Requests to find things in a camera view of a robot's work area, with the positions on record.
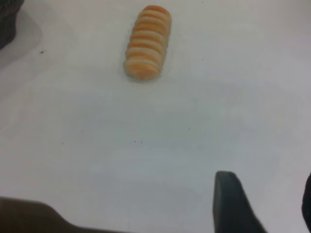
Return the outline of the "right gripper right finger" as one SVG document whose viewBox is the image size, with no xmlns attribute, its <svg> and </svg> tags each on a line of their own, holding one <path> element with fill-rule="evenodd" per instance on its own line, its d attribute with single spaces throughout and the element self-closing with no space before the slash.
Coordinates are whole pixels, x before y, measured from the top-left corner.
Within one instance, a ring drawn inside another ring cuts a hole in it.
<svg viewBox="0 0 311 233">
<path fill-rule="evenodd" d="M 305 184 L 301 210 L 306 226 L 311 232 L 311 175 L 308 176 Z"/>
</svg>

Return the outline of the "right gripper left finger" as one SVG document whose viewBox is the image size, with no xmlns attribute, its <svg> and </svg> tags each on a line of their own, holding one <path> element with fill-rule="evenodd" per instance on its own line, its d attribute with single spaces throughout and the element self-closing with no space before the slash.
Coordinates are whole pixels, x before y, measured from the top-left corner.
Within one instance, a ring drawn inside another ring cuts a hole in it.
<svg viewBox="0 0 311 233">
<path fill-rule="evenodd" d="M 216 233 L 266 232 L 251 208 L 241 181 L 231 171 L 215 174 L 212 211 Z"/>
</svg>

